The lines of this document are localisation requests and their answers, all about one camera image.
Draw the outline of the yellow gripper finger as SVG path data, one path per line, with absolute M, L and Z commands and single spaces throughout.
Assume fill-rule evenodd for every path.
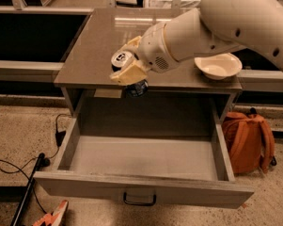
M 146 79 L 147 68 L 142 61 L 134 60 L 122 69 L 110 75 L 110 79 L 119 85 L 128 86 Z
M 131 40 L 129 40 L 126 44 L 124 44 L 119 51 L 129 51 L 133 54 L 136 54 L 138 51 L 139 43 L 141 41 L 141 36 L 137 36 Z

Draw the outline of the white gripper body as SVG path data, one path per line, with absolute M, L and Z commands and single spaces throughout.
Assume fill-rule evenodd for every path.
M 141 37 L 137 48 L 138 58 L 157 73 L 165 73 L 180 65 L 166 47 L 165 26 L 166 23 L 158 23 L 150 27 Z

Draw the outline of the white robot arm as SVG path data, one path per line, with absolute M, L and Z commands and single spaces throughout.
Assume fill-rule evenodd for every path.
M 248 48 L 283 72 L 283 6 L 276 0 L 201 0 L 167 22 L 128 41 L 112 58 L 112 81 L 127 86 L 195 57 Z

